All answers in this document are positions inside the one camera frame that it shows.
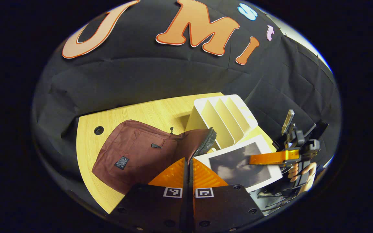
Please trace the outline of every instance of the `zipper pull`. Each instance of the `zipper pull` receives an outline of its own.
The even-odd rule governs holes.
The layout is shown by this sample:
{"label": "zipper pull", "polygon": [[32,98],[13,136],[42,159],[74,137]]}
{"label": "zipper pull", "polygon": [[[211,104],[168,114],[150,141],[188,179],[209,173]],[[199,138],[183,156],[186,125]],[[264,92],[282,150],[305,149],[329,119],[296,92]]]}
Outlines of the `zipper pull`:
{"label": "zipper pull", "polygon": [[151,144],[151,147],[154,147],[154,148],[160,148],[160,149],[162,149],[162,147],[161,147],[161,146],[158,146],[158,145],[156,145],[155,143],[152,143],[152,144]]}

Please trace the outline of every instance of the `letter m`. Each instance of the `letter m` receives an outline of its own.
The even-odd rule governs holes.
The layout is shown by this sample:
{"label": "letter m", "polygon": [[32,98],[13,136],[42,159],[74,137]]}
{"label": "letter m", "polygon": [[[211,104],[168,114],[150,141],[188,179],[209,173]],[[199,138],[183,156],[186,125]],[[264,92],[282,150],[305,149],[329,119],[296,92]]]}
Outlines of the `letter m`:
{"label": "letter m", "polygon": [[240,28],[234,19],[223,17],[210,22],[208,7],[194,0],[178,0],[181,8],[172,20],[166,32],[156,36],[160,44],[182,45],[187,41],[185,29],[189,25],[189,41],[192,47],[197,47],[206,38],[212,38],[203,44],[202,49],[208,53],[222,56],[224,47],[235,29]]}

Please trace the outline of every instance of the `orange letter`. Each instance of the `orange letter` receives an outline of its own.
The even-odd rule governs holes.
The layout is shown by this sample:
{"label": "orange letter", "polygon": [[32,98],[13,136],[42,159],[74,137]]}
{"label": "orange letter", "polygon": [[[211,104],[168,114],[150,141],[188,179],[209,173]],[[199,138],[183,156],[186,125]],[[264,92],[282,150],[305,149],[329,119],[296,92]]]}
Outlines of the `orange letter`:
{"label": "orange letter", "polygon": [[260,43],[255,37],[250,37],[250,43],[247,45],[243,53],[235,59],[235,62],[237,62],[240,65],[245,65],[250,54],[259,45]]}
{"label": "orange letter", "polygon": [[172,20],[166,32],[156,36],[160,44],[182,45],[187,41],[183,36],[189,25],[189,41],[197,47],[209,36],[211,40],[203,44],[202,49],[208,53],[222,56],[224,47],[235,29],[240,28],[234,19],[223,17],[210,22],[208,8],[205,4],[193,0],[178,0],[181,8]]}
{"label": "orange letter", "polygon": [[95,34],[90,37],[87,41],[79,42],[79,37],[84,28],[87,25],[76,31],[71,37],[68,38],[64,47],[62,49],[62,56],[67,59],[72,59],[83,54],[86,54],[93,49],[97,48],[101,43],[103,43],[106,38],[110,35],[110,32],[113,30],[114,25],[119,19],[120,15],[129,7],[136,3],[139,3],[140,0],[131,1],[125,3],[121,6],[118,6],[114,9],[111,9],[107,12],[107,16],[99,25]]}

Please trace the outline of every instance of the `bag label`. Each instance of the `bag label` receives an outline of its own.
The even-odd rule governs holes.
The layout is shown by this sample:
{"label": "bag label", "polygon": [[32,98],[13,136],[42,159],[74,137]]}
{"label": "bag label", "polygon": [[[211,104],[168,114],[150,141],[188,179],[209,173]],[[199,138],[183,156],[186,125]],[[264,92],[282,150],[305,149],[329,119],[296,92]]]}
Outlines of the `bag label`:
{"label": "bag label", "polygon": [[125,168],[125,166],[126,166],[126,164],[127,164],[127,162],[129,161],[129,159],[128,158],[126,158],[125,156],[122,156],[120,159],[119,159],[119,161],[117,161],[114,165],[116,166],[116,167],[118,167],[118,168],[120,168],[120,169],[124,169]]}

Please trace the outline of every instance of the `black cloth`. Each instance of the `black cloth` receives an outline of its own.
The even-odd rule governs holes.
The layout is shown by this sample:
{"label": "black cloth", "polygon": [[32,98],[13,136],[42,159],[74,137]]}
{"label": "black cloth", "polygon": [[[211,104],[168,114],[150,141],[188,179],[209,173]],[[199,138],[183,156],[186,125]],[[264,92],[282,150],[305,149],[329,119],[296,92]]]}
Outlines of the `black cloth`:
{"label": "black cloth", "polygon": [[[81,115],[214,92],[238,94],[272,139],[280,135],[289,109],[295,111],[294,122],[304,131],[323,119],[330,125],[315,160],[325,163],[331,158],[341,127],[340,97],[332,72],[315,54],[285,37],[253,4],[246,3],[258,13],[255,21],[238,12],[242,1],[200,2],[207,5],[211,22],[228,16],[240,25],[223,56],[201,48],[209,38],[193,48],[188,30],[181,46],[155,41],[179,10],[175,0],[140,1],[129,7],[105,42],[86,55],[64,59],[65,41],[58,46],[36,86],[31,113],[33,132],[51,161],[80,177],[75,139]],[[92,20],[80,40],[89,38],[104,17]],[[266,38],[267,25],[274,28],[271,41]],[[251,36],[260,46],[246,65],[239,65],[235,59]]]}

